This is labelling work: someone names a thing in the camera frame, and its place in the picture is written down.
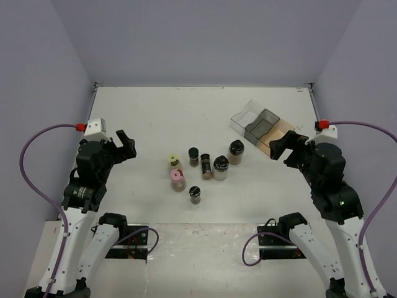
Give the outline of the brown spice jar black lid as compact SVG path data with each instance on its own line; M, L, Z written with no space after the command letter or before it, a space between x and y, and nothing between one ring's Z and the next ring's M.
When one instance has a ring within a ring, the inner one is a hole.
M228 149L228 160L231 165L240 164L244 154L244 144L241 140L235 140L230 143Z

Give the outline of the yellow lid spice jar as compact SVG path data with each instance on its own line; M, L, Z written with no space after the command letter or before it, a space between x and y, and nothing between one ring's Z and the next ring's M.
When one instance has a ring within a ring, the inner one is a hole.
M182 169L182 163L179 155L170 154L167 158L169 170Z

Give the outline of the large white salt jar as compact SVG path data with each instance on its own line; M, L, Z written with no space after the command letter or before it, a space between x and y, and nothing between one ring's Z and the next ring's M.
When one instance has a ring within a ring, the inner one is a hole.
M224 181L228 174L229 164L227 157L224 155L215 158L212 170L213 178L217 181Z

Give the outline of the pink lid spice jar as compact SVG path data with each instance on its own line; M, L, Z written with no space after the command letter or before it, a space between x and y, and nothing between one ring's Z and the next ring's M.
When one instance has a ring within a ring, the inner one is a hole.
M170 172L171 187L176 192L182 192L186 187L186 181L181 169L173 169Z

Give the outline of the black label spice bottle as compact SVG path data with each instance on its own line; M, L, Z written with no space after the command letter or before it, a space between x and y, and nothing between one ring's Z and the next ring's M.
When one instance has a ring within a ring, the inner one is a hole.
M202 178L204 180L212 179L210 155L208 153L201 154L200 160L201 160L201 167L202 167Z

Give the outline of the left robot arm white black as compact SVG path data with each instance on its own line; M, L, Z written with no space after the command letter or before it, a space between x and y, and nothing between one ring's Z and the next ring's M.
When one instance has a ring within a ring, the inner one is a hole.
M83 249L107 191L110 172L115 165L136 157L135 141L123 130L118 130L116 134L122 143L118 147L103 129L93 130L89 124L74 125L74 129L84 136L61 204L27 181L37 194L57 208L61 228L47 270L39 284L26 291L26 297L89 297L88 277L93 275L110 248L115 243L125 242L129 236L124 215L105 214L97 235L88 249Z

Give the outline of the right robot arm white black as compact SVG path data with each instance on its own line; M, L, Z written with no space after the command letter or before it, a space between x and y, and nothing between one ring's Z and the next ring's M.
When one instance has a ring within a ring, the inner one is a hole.
M313 234L301 214L279 219L277 238L293 243L305 255L321 278L326 297L388 297L370 257L366 240L360 232L364 212L356 191L344 181L346 161L339 147L288 131L269 143L270 157L280 158L286 149L292 152L284 164L296 168L311 189L311 199L331 232L338 260L335 260Z

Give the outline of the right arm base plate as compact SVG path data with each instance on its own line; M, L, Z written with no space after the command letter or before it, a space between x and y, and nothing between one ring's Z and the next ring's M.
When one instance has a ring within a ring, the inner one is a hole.
M270 218L264 225L257 226L257 232L274 233L278 235L277 221ZM295 246L269 235L258 236L259 253L263 260L298 260L305 255Z

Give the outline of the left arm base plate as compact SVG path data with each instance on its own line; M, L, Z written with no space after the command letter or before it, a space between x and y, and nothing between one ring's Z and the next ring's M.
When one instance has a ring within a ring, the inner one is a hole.
M143 231L113 246L105 256L114 260L147 260L148 232Z

